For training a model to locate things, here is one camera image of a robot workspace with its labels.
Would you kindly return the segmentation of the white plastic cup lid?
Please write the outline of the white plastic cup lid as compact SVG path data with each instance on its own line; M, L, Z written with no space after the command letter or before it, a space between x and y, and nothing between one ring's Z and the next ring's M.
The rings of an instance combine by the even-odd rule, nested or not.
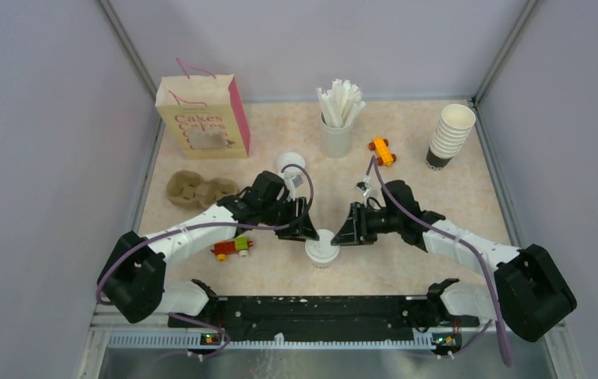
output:
M305 243L307 256L317 259L337 258L340 253L340 247L331 244L334 233L328 229L318 230L318 240L309 240Z

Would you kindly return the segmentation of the brown pulp cup carrier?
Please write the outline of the brown pulp cup carrier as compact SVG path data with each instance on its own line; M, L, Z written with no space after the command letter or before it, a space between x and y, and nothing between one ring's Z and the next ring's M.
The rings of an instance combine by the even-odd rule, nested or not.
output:
M166 198L184 209L204 209L218 200L240 191L238 184L226 178L205 179L197 172L177 171L169 179Z

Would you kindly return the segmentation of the paper cakes gift bag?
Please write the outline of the paper cakes gift bag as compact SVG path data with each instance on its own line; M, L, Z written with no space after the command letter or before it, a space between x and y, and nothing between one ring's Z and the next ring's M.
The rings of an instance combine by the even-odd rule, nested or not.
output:
M182 75L161 78L155 108L184 156L247 158L251 132L235 76L176 61Z

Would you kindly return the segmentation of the white paper cup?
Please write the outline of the white paper cup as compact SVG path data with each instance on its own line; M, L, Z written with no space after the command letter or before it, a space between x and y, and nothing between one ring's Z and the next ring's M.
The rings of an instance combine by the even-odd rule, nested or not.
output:
M335 257L329 259L317 259L316 257L310 257L311 263L317 268L328 268L336 260Z

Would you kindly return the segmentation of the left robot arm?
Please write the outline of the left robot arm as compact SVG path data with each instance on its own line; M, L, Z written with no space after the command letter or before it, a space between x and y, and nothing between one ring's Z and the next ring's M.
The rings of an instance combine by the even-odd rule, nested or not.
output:
M311 199L291 197L278 174L263 171L241 194L227 195L191 219L146 236L122 235L97 280L96 301L115 307L131 324L154 313L180 313L198 326L210 325L217 314L213 293L195 280L169 284L167 271L249 230L273 231L280 240L317 241L311 205Z

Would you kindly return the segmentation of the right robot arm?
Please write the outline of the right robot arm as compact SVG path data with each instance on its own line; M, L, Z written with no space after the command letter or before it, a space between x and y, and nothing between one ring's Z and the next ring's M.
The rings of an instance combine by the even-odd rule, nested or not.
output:
M443 215L422 210L401 180L382 187L385 204L353 202L334 246L363 246L396 233L427 253L449 258L485 279L484 287L456 281L427 303L427 316L448 325L457 316L501 321L536 342L577 308L577 299L549 252L537 244L502 245L473 234Z

